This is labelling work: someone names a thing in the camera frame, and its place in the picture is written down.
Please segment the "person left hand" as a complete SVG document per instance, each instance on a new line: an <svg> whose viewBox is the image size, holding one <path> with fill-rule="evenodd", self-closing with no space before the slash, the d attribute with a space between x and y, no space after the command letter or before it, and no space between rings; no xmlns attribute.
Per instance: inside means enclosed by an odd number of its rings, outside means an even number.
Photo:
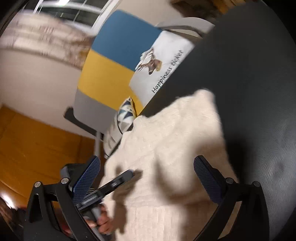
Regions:
<svg viewBox="0 0 296 241"><path fill-rule="evenodd" d="M90 228L97 228L101 234L109 235L112 233L113 220L108 216L107 208L103 203L99 204L98 208L100 209L101 214L97 221L93 221L87 216L85 216L84 219Z"/></svg>

